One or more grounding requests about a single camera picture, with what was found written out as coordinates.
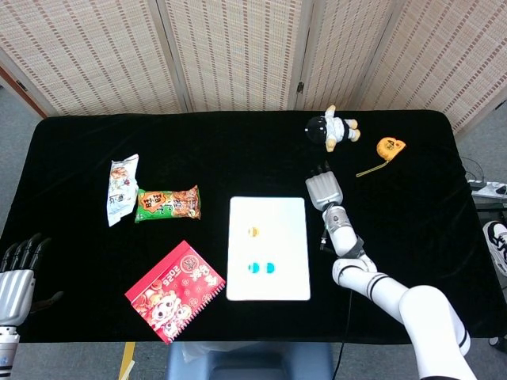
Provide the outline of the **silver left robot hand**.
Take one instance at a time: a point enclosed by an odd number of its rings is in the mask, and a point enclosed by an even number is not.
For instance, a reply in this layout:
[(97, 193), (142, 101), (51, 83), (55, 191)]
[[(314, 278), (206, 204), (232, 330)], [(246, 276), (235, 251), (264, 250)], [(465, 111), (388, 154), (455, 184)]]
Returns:
[(34, 234), (8, 247), (1, 257), (1, 327), (22, 325), (28, 315), (48, 309), (64, 295), (55, 292), (50, 298), (33, 301), (36, 273), (51, 244), (50, 237)]

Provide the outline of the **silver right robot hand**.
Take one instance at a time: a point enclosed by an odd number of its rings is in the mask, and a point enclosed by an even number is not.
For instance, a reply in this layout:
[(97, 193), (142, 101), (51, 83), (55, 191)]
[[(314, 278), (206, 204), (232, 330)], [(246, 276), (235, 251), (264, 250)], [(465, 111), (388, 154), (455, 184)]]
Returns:
[(305, 180), (307, 190), (313, 206), (324, 211), (332, 205), (340, 206), (343, 202), (343, 191), (328, 161), (317, 165), (316, 172)]

